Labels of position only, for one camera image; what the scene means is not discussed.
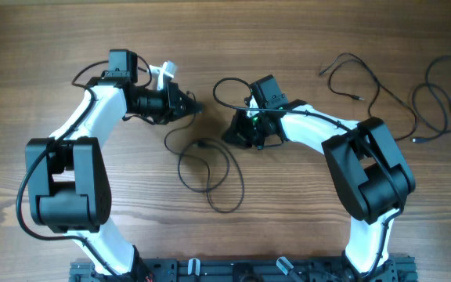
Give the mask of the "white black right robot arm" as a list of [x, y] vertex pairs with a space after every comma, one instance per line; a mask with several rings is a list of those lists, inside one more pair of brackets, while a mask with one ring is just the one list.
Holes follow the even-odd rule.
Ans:
[[378, 117], [340, 119], [303, 100], [289, 101], [273, 75], [247, 84], [250, 95], [222, 135], [228, 144], [265, 149], [266, 139], [301, 143], [321, 153], [337, 196], [351, 216], [344, 250], [348, 267], [372, 279], [388, 260], [394, 220], [415, 190], [413, 173], [387, 125]]

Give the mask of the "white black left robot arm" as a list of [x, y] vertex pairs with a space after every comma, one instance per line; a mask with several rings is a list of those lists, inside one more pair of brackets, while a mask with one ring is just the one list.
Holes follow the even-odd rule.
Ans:
[[140, 67], [140, 61], [135, 52], [112, 49], [100, 75], [84, 84], [72, 80], [84, 99], [49, 137], [27, 143], [26, 174], [16, 196], [20, 228], [38, 240], [74, 241], [99, 281], [155, 279], [110, 217], [112, 194], [102, 155], [110, 133], [130, 118], [166, 125], [202, 110], [172, 81], [173, 62]]

